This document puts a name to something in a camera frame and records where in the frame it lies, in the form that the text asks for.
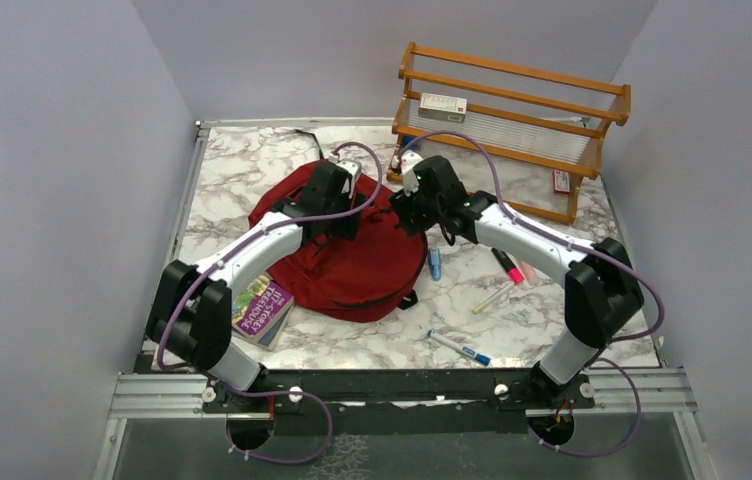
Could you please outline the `red student backpack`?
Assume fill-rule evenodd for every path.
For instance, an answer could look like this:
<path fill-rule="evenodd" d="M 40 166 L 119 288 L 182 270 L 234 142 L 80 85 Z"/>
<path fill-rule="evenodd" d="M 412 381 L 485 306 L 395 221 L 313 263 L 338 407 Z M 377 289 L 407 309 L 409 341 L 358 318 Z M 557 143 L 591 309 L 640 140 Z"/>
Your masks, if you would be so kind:
<path fill-rule="evenodd" d="M 304 186 L 319 161 L 297 168 L 267 191 L 250 212 L 249 224 L 257 225 L 265 214 L 275 212 L 277 201 Z M 295 253 L 268 272 L 300 307 L 335 319 L 369 323 L 416 304 L 414 286 L 426 266 L 429 247 L 425 234 L 409 237 L 397 228 L 390 190 L 362 175 L 355 192 L 376 198 L 359 212 L 354 240 L 303 241 Z"/>

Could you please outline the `purple treehouse storybook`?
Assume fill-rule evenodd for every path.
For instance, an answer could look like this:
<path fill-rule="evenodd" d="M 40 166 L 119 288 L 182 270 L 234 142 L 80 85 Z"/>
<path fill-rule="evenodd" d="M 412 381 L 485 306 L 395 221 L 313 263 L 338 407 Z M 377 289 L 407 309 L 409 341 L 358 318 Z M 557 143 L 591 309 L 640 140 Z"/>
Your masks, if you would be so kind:
<path fill-rule="evenodd" d="M 232 330 L 257 345 L 264 332 L 294 306 L 294 297 L 287 290 L 269 276 L 260 275 L 233 300 Z"/>

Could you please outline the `dark blue book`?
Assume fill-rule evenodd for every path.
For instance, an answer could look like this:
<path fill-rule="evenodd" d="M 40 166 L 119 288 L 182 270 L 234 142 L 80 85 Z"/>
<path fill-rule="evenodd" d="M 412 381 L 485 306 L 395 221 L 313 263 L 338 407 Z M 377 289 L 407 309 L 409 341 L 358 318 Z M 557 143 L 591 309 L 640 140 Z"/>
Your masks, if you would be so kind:
<path fill-rule="evenodd" d="M 257 345 L 265 350 L 272 351 L 281 338 L 281 334 L 285 326 L 287 325 L 290 315 L 296 310 L 295 307 L 291 307 L 265 332 L 260 338 Z"/>

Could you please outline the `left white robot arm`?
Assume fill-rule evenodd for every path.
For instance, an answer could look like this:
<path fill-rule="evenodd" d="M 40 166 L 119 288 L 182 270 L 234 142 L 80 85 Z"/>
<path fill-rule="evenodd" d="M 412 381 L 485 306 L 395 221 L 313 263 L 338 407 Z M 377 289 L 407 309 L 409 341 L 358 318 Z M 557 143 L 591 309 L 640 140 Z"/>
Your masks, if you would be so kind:
<path fill-rule="evenodd" d="M 176 355 L 228 386 L 237 407 L 265 401 L 262 366 L 231 341 L 233 297 L 260 274 L 309 241 L 330 232 L 351 237 L 374 194 L 355 190 L 362 166 L 354 160 L 320 160 L 298 197 L 273 204 L 245 235 L 197 265 L 168 264 L 159 280 L 146 335 L 160 352 Z"/>

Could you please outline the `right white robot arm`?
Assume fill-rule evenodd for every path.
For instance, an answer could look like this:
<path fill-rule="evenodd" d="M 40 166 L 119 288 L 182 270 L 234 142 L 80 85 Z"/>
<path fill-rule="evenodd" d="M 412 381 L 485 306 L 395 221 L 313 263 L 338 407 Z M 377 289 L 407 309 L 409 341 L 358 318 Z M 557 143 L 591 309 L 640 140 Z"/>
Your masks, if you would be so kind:
<path fill-rule="evenodd" d="M 569 383 L 643 307 L 626 249 L 611 238 L 592 243 L 548 228 L 490 193 L 468 193 L 443 156 L 411 152 L 401 168 L 402 188 L 390 204 L 408 235 L 438 226 L 448 240 L 461 237 L 512 255 L 563 288 L 565 329 L 532 367 L 528 383 L 537 404 L 556 405 L 568 395 Z"/>

